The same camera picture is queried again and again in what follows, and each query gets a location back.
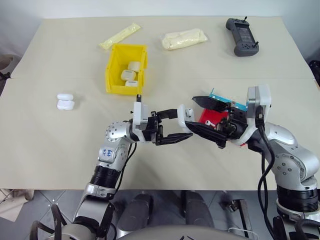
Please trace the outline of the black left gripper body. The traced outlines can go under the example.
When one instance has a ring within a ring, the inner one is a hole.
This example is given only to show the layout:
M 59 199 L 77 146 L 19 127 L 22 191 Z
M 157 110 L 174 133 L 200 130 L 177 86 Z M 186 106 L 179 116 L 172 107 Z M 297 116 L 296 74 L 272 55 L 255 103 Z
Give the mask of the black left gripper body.
M 147 142 L 160 146 L 164 144 L 162 112 L 152 111 L 151 116 L 148 117 L 145 130 L 142 131 L 144 139 Z

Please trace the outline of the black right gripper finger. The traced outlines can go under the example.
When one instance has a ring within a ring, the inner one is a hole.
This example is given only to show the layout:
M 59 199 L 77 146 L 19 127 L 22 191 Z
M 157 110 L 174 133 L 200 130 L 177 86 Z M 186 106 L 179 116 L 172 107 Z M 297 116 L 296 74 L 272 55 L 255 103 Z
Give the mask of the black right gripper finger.
M 193 96 L 192 100 L 201 108 L 216 112 L 228 111 L 231 108 L 229 103 L 217 100 L 210 96 Z
M 213 127 L 208 126 L 201 122 L 186 121 L 186 127 L 193 133 L 200 137 L 212 141 L 217 144 L 220 149 L 226 147 L 227 134 L 221 131 L 215 130 Z

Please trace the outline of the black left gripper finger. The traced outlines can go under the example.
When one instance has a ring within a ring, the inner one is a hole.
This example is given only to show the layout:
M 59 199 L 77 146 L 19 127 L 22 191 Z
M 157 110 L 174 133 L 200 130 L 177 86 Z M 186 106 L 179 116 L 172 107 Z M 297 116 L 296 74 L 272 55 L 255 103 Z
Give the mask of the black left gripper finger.
M 167 109 L 167 110 L 162 110 L 157 112 L 157 119 L 162 120 L 162 119 L 177 119 L 178 118 L 178 112 L 177 109 Z
M 159 135 L 156 137 L 156 146 L 170 145 L 182 142 L 193 136 L 193 133 L 173 133 L 167 136 Z

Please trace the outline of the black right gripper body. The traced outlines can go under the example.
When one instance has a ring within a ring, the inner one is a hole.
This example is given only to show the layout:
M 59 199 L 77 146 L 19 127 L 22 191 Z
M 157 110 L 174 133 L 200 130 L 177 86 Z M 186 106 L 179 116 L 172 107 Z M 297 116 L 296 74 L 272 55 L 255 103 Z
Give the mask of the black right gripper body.
M 216 130 L 224 134 L 228 140 L 237 140 L 248 127 L 246 112 L 234 106 L 228 106 L 226 112 L 227 116 L 217 124 Z

